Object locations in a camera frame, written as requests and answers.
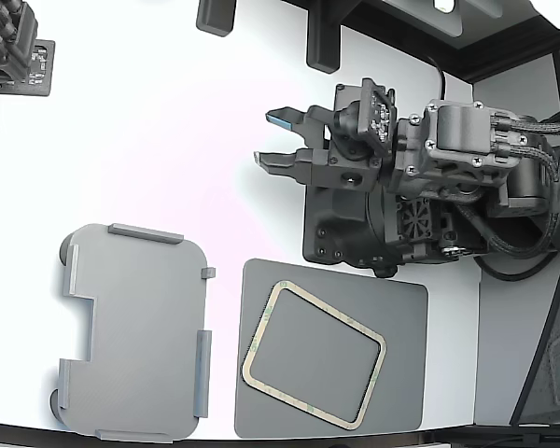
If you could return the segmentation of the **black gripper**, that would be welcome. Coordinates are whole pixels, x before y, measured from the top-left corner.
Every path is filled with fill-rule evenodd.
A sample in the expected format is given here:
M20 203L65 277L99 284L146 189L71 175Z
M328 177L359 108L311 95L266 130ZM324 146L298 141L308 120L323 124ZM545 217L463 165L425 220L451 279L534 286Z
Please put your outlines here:
M421 116L398 119L387 102L360 99L335 113L332 130L332 189L471 204L511 171L489 109L474 105L436 101Z

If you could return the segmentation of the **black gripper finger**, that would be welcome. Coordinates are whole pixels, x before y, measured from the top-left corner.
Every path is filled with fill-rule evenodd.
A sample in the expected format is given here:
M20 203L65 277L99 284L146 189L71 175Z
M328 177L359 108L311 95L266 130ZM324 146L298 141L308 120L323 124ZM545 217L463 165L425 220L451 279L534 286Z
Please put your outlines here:
M282 107L266 113L266 120L302 137L309 148L325 147L325 128L331 124L331 111L312 105L306 112L293 107Z
M299 148L289 154L255 151L254 160L269 175L290 177L299 184L312 185L314 167L327 166L329 152L311 148Z

